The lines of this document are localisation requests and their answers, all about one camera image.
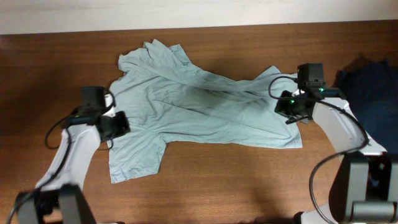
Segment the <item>light teal t-shirt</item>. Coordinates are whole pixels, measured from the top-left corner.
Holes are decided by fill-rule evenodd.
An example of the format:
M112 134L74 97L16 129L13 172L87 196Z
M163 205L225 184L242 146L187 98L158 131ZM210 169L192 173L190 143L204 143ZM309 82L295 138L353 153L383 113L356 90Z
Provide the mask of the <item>light teal t-shirt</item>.
M299 129L274 109L294 91L294 75L269 67L253 80L232 80L194 65L180 45L158 40L121 55L123 75L110 90L130 131L109 153L112 183L156 174L169 142L302 147Z

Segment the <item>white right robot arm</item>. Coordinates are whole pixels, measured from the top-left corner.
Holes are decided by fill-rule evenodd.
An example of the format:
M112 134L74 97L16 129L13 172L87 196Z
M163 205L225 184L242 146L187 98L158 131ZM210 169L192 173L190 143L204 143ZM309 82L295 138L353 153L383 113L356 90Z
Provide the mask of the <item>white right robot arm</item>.
M390 154L360 125L338 90L283 91L275 112L287 123L316 123L335 149L311 171L310 198L314 209L298 212L295 223L397 223L397 156ZM332 159L340 167L328 201L317 204L315 174Z

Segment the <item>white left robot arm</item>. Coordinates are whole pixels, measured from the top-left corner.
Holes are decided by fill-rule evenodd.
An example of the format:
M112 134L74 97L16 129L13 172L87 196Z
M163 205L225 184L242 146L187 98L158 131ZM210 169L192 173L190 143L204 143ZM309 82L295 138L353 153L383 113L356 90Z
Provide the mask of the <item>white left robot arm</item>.
M55 210L62 215L61 223L96 223L83 195L86 173L102 142L130 131L127 117L123 111L74 114L62 122L62 141L49 169L34 190L16 198L10 215L19 223L44 223Z

